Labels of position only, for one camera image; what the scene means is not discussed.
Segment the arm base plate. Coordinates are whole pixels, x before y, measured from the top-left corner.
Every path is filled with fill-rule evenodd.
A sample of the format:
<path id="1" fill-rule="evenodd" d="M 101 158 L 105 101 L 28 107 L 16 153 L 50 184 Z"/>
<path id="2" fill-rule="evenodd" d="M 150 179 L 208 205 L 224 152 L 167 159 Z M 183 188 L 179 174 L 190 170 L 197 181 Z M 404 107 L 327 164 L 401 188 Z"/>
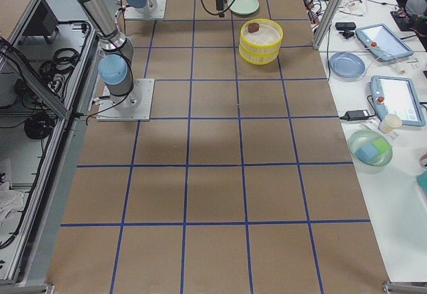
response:
<path id="1" fill-rule="evenodd" d="M 130 21 L 163 20 L 167 0 L 127 0 L 125 19 Z"/>
<path id="2" fill-rule="evenodd" d="M 96 115 L 98 121 L 149 121 L 155 79 L 134 79 L 133 91 L 124 102 L 120 97 L 110 96 L 109 89 L 105 85 L 103 95 L 107 99 L 100 103 L 101 112 Z"/>

